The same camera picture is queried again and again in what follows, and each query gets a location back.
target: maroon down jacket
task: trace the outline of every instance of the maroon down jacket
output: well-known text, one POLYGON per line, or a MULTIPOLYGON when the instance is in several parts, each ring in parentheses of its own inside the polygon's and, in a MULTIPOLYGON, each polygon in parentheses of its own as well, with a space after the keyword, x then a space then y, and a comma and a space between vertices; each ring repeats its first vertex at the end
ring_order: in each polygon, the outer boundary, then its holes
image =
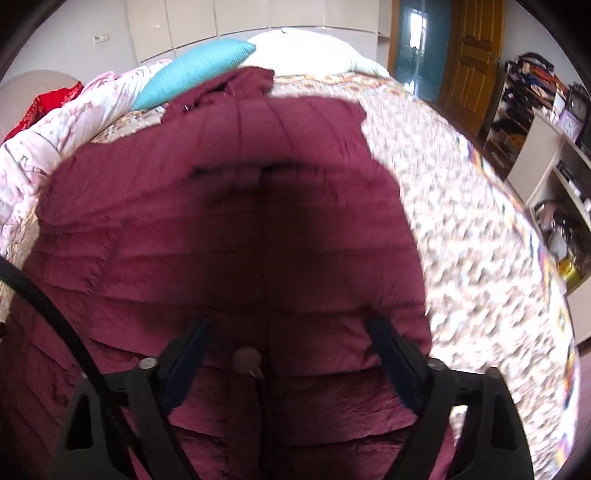
MULTIPOLYGON (((178 98, 162 125, 81 148, 44 192, 24 271, 103 372, 157 356, 193 319, 213 322, 204 367, 170 417, 204 480, 263 477, 255 379, 234 365, 245 346, 262 356, 275 478, 378 480, 415 417, 364 324, 384 315, 429 351, 416 245, 363 109, 265 98, 271 79, 231 73, 178 98)), ((7 328, 2 436, 45 478, 80 369, 19 298, 7 328)), ((433 479, 452 450, 448 435, 433 479)))

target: white cabinet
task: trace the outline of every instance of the white cabinet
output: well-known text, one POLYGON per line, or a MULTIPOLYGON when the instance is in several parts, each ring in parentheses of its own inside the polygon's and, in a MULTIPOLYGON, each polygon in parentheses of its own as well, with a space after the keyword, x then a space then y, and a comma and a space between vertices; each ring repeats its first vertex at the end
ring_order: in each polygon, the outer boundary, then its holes
POLYGON ((215 8, 219 35, 269 26, 267 0, 215 0, 215 8))
POLYGON ((165 0, 173 47, 215 37, 213 0, 165 0))
POLYGON ((379 0, 324 0, 327 27, 378 32, 379 0))
POLYGON ((378 33, 390 38, 392 30, 392 0, 379 0, 378 33))
MULTIPOLYGON (((591 218, 579 194, 557 168, 558 161, 564 163, 584 192, 591 192, 591 160, 558 127, 536 115, 506 181, 523 200, 532 224, 542 239, 534 208, 545 200, 559 201, 580 222, 578 243, 588 254, 591 248, 591 218)), ((578 282, 569 285, 567 290, 577 343, 591 337, 591 272, 581 272, 580 276, 578 282)))
POLYGON ((127 0, 127 16, 138 62, 173 48, 164 0, 127 0))
POLYGON ((380 1, 390 0, 126 0, 139 63, 208 38, 287 26, 334 27, 323 32, 375 60, 380 1))
POLYGON ((324 24, 324 0, 268 0, 272 27, 324 24))

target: wardrobe door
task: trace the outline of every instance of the wardrobe door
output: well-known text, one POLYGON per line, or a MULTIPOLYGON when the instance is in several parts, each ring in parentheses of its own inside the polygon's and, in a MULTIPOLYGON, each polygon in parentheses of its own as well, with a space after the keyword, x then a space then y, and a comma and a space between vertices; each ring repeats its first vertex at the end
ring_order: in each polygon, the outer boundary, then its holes
POLYGON ((216 36, 213 0, 165 0, 173 47, 216 36))
POLYGON ((127 16, 138 62, 173 48, 164 0, 127 0, 127 16))
POLYGON ((324 24, 324 0, 268 0, 272 27, 324 24))
POLYGON ((267 0, 215 0, 220 35, 269 26, 267 0))
POLYGON ((378 32, 379 0, 324 0, 327 27, 378 32))

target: white wardrobe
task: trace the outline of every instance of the white wardrobe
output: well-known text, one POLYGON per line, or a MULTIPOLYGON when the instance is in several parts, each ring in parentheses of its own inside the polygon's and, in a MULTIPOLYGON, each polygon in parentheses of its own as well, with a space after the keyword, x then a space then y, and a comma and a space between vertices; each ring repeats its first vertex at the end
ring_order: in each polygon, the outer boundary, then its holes
POLYGON ((285 26, 316 27, 313 30, 347 41, 364 56, 376 56, 380 0, 126 1, 140 63, 175 58, 182 47, 208 38, 246 40, 258 30, 285 26))

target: turquoise pillow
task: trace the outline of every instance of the turquoise pillow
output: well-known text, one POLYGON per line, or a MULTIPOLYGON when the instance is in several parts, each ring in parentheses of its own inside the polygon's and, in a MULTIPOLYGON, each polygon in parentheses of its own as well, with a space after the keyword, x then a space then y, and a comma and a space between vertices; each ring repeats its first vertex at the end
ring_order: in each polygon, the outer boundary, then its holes
POLYGON ((252 43, 230 38, 195 47, 154 75, 131 109, 143 110, 168 102, 195 85, 232 70, 255 50, 252 43))

